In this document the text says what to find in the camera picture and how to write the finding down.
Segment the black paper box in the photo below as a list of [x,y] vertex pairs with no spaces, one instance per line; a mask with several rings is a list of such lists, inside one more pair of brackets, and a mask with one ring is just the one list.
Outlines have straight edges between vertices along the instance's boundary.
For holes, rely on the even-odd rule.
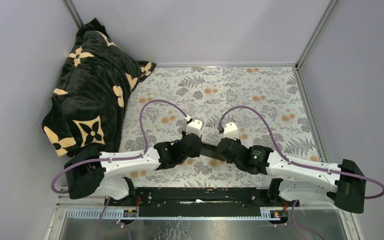
[[206,142],[201,144],[200,155],[222,162],[225,161],[224,157],[217,152],[217,147]]

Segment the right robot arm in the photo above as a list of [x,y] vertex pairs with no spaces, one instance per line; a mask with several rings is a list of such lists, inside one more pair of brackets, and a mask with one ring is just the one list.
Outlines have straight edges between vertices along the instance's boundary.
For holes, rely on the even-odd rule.
[[361,214],[364,212],[366,181],[355,162],[343,160],[341,164],[313,162],[291,157],[285,160],[270,147],[246,147],[240,140],[223,138],[216,151],[227,163],[252,175],[272,176],[267,201],[273,206],[283,202],[326,202],[337,208]]

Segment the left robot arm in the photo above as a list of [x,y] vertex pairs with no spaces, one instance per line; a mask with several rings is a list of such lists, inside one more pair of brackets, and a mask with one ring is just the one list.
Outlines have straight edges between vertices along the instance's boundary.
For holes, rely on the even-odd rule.
[[94,146],[82,150],[64,165],[68,195],[72,200],[90,195],[108,196],[128,206],[135,200],[134,186],[124,174],[172,169],[200,155],[201,137],[185,133],[173,142],[159,142],[146,153],[100,152]]

